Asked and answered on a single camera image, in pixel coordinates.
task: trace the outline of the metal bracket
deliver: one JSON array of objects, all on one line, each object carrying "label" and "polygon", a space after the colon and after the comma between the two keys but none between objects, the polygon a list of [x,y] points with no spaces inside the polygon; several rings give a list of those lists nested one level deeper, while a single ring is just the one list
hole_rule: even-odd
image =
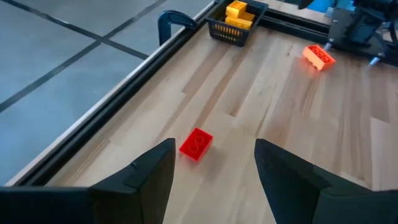
[{"label": "metal bracket", "polygon": [[160,45],[169,40],[172,36],[172,24],[181,25],[189,29],[195,29],[198,26],[196,21],[182,12],[174,10],[164,11],[157,20]]}]

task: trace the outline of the yellow lego brick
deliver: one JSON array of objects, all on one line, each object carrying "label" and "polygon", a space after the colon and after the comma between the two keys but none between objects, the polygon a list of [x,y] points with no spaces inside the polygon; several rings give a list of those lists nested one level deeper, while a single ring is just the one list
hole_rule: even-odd
[{"label": "yellow lego brick", "polygon": [[242,28],[242,29],[249,30],[250,27],[251,27],[251,24],[253,22],[247,21],[247,20],[244,20],[244,19],[238,19],[238,18],[233,18],[231,16],[227,16],[225,18],[225,23],[227,23],[229,25],[232,25],[232,26],[236,26],[236,27]]},{"label": "yellow lego brick", "polygon": [[227,6],[225,14],[227,16],[238,18],[242,13],[245,12],[246,6],[248,5],[245,2],[233,1]]},{"label": "yellow lego brick", "polygon": [[253,14],[250,14],[250,13],[247,13],[247,12],[244,12],[244,13],[242,13],[242,14],[239,16],[239,18],[240,18],[240,19],[247,20],[247,21],[253,21],[254,15],[253,15]]}]

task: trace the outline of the lego brick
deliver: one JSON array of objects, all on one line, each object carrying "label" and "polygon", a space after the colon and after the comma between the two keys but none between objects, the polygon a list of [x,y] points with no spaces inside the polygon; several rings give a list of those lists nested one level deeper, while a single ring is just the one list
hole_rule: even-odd
[{"label": "lego brick", "polygon": [[250,14],[248,12],[244,12],[239,16],[240,19],[244,19],[247,21],[253,21],[254,20],[254,14]]},{"label": "lego brick", "polygon": [[249,30],[251,25],[253,24],[253,22],[251,21],[247,21],[244,19],[238,19],[238,18],[233,18],[231,16],[227,16],[225,18],[225,23],[232,25],[232,26],[236,26],[242,29],[247,29]]},{"label": "lego brick", "polygon": [[238,18],[242,13],[246,11],[248,5],[245,2],[233,1],[226,8],[225,14],[234,18]]},{"label": "lego brick", "polygon": [[307,58],[319,71],[331,68],[336,60],[319,45],[310,45],[304,48],[303,56]]},{"label": "lego brick", "polygon": [[213,136],[195,128],[180,147],[180,152],[198,162],[211,146]]}]

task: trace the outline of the wood grain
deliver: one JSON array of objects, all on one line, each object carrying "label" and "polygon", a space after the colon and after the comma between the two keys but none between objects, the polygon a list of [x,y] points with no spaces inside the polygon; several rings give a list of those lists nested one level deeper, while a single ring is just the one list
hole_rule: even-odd
[{"label": "wood grain", "polygon": [[256,138],[370,189],[398,188],[397,69],[331,51],[336,66],[318,72],[301,57],[309,44],[259,27],[239,48],[202,28],[49,185],[92,185],[198,127],[213,145],[198,164],[177,155],[164,223],[275,223]]}]

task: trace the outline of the gray floor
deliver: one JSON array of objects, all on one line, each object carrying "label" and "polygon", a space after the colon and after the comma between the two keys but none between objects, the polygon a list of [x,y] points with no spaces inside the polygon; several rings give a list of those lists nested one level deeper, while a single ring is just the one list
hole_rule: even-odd
[{"label": "gray floor", "polygon": [[[210,0],[18,2],[100,36],[135,16],[112,40],[149,55],[158,47],[160,12],[194,16]],[[99,44],[64,68],[62,63],[95,40],[1,0],[0,21],[0,184],[5,184],[142,59]]]}]

